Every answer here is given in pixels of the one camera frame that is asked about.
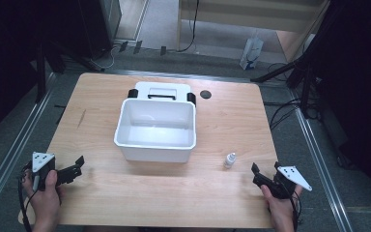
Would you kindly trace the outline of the metal floor rail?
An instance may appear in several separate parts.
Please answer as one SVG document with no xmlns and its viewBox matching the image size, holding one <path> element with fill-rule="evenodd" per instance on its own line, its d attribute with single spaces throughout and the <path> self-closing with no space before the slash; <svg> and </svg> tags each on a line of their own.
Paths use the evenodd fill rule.
<svg viewBox="0 0 371 232">
<path fill-rule="evenodd" d="M 46 78 L 46 93 L 36 102 L 33 88 L 0 124 L 0 194 L 50 98 L 57 75 Z"/>
<path fill-rule="evenodd" d="M 339 195 L 337 187 L 335 186 L 331 175 L 328 171 L 328 167 L 323 157 L 323 153 L 317 142 L 313 130 L 309 124 L 309 121 L 303 116 L 300 108 L 297 106 L 295 109 L 298 121 L 300 123 L 300 128 L 304 135 L 308 150 L 310 152 L 310 157 L 314 162 L 314 166 L 318 173 L 318 178 L 324 190 L 328 207 L 324 211 L 325 215 L 332 214 L 336 221 L 339 232 L 354 232 L 354 228 L 351 225 L 348 214 L 346 212 L 343 201 Z"/>
<path fill-rule="evenodd" d="M 234 82 L 234 83 L 253 83 L 250 81 L 250 78 L 204 75 L 204 74 L 187 74 L 187 73 L 171 73 L 171 72 L 143 72 L 143 71 L 126 71 L 126 70 L 116 70 L 116 71 L 104 72 L 104 73 L 120 74 L 120 75 L 148 76 L 148 77 L 201 79 L 201 80 L 225 81 L 225 82 Z"/>
</svg>

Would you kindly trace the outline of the person's right hand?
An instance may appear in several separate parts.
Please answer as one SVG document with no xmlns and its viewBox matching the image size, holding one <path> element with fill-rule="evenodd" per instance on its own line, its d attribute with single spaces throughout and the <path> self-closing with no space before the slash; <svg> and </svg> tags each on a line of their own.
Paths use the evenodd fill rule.
<svg viewBox="0 0 371 232">
<path fill-rule="evenodd" d="M 272 226 L 283 224 L 294 226 L 294 208 L 291 201 L 273 197 L 267 186 L 261 186 L 261 191 L 267 206 L 270 208 Z"/>
</svg>

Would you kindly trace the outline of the white plastic storage box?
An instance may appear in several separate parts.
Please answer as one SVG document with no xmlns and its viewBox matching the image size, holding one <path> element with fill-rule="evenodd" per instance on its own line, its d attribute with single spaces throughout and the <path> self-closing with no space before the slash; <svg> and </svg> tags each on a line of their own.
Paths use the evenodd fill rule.
<svg viewBox="0 0 371 232">
<path fill-rule="evenodd" d="M 189 101 L 126 99 L 114 143 L 126 160 L 188 162 L 196 146 L 196 107 Z"/>
</svg>

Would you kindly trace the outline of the person's left hand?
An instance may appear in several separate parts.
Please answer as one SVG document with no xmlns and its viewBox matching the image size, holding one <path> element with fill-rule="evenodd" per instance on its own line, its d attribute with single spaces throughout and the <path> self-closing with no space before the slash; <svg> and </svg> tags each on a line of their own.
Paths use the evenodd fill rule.
<svg viewBox="0 0 371 232">
<path fill-rule="evenodd" d="M 25 172 L 22 183 L 35 213 L 35 224 L 57 225 L 60 218 L 60 197 L 56 188 L 57 172 L 51 170 L 45 180 L 45 191 L 33 192 L 31 172 Z"/>
</svg>

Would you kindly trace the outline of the small white dropper bottle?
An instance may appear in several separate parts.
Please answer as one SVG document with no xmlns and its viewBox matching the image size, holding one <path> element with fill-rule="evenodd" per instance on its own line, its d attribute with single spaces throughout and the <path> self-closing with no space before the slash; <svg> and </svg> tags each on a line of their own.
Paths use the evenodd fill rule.
<svg viewBox="0 0 371 232">
<path fill-rule="evenodd" d="M 226 156 L 223 166 L 227 169 L 231 168 L 237 159 L 237 155 L 235 153 L 230 153 Z"/>
</svg>

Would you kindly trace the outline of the dark cabinet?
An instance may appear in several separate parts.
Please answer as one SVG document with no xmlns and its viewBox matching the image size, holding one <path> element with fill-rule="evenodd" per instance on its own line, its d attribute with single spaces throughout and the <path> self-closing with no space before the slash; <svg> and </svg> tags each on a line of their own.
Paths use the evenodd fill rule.
<svg viewBox="0 0 371 232">
<path fill-rule="evenodd" d="M 83 22 L 83 54 L 89 58 L 110 51 L 120 25 L 119 0 L 78 0 Z"/>
</svg>

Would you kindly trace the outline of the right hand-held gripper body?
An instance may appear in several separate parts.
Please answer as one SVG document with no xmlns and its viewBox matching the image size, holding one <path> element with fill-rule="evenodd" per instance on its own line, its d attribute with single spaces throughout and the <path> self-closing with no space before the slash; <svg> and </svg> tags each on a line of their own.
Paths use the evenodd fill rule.
<svg viewBox="0 0 371 232">
<path fill-rule="evenodd" d="M 272 184 L 268 187 L 273 197 L 278 199 L 290 198 L 297 186 L 308 191 L 313 190 L 305 178 L 300 174 L 295 166 L 280 166 L 279 172 L 282 174 L 281 180 L 275 182 L 272 179 Z"/>
</svg>

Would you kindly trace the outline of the white paper bag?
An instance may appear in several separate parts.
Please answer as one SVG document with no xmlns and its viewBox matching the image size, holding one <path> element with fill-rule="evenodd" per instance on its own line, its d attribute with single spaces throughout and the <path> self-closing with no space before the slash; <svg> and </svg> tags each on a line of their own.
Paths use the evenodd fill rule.
<svg viewBox="0 0 371 232">
<path fill-rule="evenodd" d="M 240 60 L 240 67 L 243 70 L 253 70 L 256 67 L 263 44 L 264 42 L 258 37 L 249 38 L 246 41 L 242 58 Z"/>
</svg>

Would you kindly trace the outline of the white box lid black latches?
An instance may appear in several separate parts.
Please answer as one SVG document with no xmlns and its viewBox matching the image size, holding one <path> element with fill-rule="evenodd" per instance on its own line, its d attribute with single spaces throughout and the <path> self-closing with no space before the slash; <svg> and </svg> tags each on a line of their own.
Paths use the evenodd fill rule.
<svg viewBox="0 0 371 232">
<path fill-rule="evenodd" d="M 128 98 L 196 104 L 196 96 L 192 93 L 191 87 L 181 83 L 139 81 L 128 91 Z"/>
</svg>

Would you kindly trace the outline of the black metal stand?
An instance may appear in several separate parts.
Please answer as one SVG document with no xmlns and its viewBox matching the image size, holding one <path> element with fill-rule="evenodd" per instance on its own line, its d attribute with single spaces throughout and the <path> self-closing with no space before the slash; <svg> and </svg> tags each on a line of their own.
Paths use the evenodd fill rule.
<svg viewBox="0 0 371 232">
<path fill-rule="evenodd" d="M 314 39 L 298 59 L 273 72 L 267 73 L 260 77 L 251 78 L 250 81 L 255 83 L 263 83 L 287 71 L 292 71 L 286 80 L 286 85 L 288 88 L 294 89 L 298 87 L 302 81 L 304 81 L 302 84 L 300 97 L 300 111 L 305 118 L 308 118 L 309 115 L 307 113 L 307 104 L 309 100 L 311 82 L 315 78 L 313 64 L 317 60 L 317 50 L 322 47 L 324 40 L 328 36 L 330 28 L 334 24 L 335 20 L 339 17 L 341 11 L 341 6 L 337 4 L 330 4 L 324 14 L 324 18 Z"/>
</svg>

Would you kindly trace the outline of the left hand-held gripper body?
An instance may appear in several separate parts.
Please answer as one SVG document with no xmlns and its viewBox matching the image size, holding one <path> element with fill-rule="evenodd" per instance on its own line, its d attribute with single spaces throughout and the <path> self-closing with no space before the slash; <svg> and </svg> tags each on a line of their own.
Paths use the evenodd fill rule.
<svg viewBox="0 0 371 232">
<path fill-rule="evenodd" d="M 55 169 L 55 155 L 34 152 L 32 155 L 33 191 L 45 190 L 45 180 L 50 170 Z"/>
</svg>

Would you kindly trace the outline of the light wooden furniture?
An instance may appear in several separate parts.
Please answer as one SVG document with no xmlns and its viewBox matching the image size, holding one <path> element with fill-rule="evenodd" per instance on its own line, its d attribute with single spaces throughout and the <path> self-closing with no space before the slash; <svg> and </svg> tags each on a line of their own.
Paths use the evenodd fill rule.
<svg viewBox="0 0 371 232">
<path fill-rule="evenodd" d="M 178 0 L 177 44 L 183 19 L 275 30 L 288 62 L 315 33 L 330 0 Z"/>
</svg>

